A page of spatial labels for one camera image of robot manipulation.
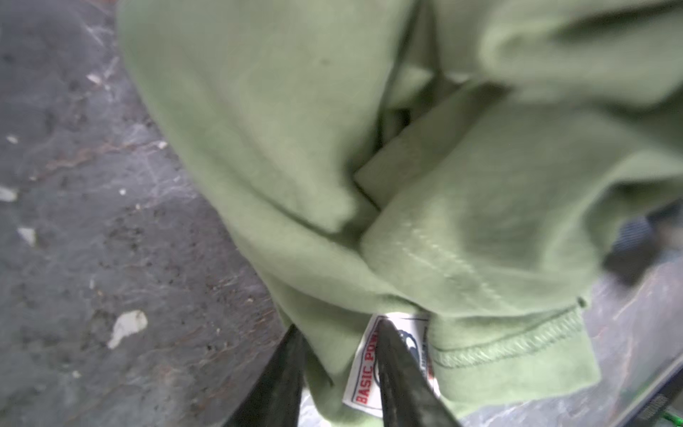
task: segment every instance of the white spot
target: white spot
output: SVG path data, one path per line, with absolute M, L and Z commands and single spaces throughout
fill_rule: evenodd
M 116 319 L 114 323 L 114 330 L 111 333 L 111 339 L 107 343 L 107 347 L 111 350 L 121 344 L 121 340 L 129 335 L 138 333 L 147 327 L 147 316 L 141 310 L 133 310 L 125 312 Z
M 26 243 L 32 247 L 36 245 L 36 231 L 33 228 L 19 227 L 16 229 L 16 231 L 19 233 L 19 236 L 26 241 Z
M 102 84 L 102 77 L 98 76 L 97 74 L 88 74 L 85 76 L 85 78 L 90 80 L 92 83 L 95 83 L 97 86 Z
M 13 202 L 18 194 L 17 190 L 0 185 L 0 202 Z

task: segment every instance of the white tag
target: white tag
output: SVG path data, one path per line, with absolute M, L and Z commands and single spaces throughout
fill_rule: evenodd
M 426 314 L 389 313 L 375 314 L 365 328 L 363 339 L 356 350 L 351 373 L 346 383 L 344 404 L 370 415 L 382 417 L 382 396 L 377 371 L 375 348 L 377 345 L 377 325 L 388 319 L 398 330 L 410 354 L 417 361 L 422 374 L 432 386 L 436 397 L 440 396 L 434 377 L 432 361 L 427 354 L 427 327 L 429 316 Z

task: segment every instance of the green wire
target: green wire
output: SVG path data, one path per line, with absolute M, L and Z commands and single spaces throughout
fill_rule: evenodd
M 669 420 L 676 427 L 683 427 L 683 418 L 677 417 L 676 415 L 668 412 L 664 412 L 662 418 Z

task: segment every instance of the gray marble surface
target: gray marble surface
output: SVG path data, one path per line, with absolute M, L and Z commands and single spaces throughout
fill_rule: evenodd
M 0 426 L 221 421 L 282 334 L 268 294 L 165 147 L 126 76 L 105 0 L 0 1 Z M 7 140 L 16 136 L 17 143 Z M 18 228 L 32 228 L 32 247 Z M 586 313 L 602 382 L 489 408 L 471 427 L 604 426 L 683 350 L 683 262 Z M 147 327 L 114 349 L 122 313 Z M 304 401 L 303 425 L 320 419 Z

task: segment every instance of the green fabric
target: green fabric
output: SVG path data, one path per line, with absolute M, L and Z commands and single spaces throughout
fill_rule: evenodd
M 119 26 L 325 418 L 380 425 L 342 404 L 373 313 L 432 313 L 458 415 L 598 380 L 579 306 L 681 194 L 678 2 L 127 0 Z

